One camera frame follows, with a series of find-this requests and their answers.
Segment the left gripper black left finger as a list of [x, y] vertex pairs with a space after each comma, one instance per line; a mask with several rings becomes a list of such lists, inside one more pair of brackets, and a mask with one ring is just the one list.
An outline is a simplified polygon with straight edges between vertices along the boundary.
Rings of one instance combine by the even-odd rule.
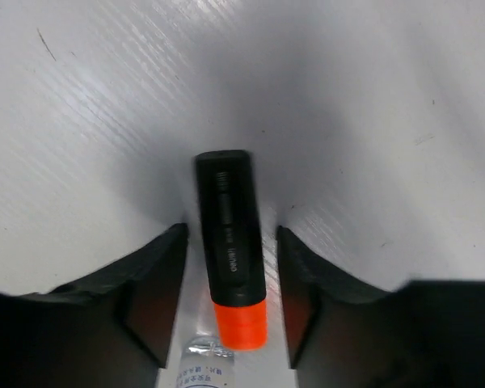
[[167, 366], [188, 227], [48, 293], [0, 293], [0, 387], [154, 387]]

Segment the orange cap black highlighter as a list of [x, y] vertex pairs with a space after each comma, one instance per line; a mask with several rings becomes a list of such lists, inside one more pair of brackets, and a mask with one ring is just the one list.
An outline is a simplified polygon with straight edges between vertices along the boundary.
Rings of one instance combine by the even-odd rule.
[[218, 150], [194, 159], [210, 296], [221, 343], [254, 351], [268, 339], [267, 288], [251, 154]]

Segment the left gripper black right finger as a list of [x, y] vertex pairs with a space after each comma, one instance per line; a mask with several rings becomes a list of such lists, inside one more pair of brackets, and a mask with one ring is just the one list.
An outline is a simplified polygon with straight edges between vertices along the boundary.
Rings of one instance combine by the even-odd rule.
[[387, 292], [276, 231], [285, 337], [301, 387], [485, 387], [485, 281]]

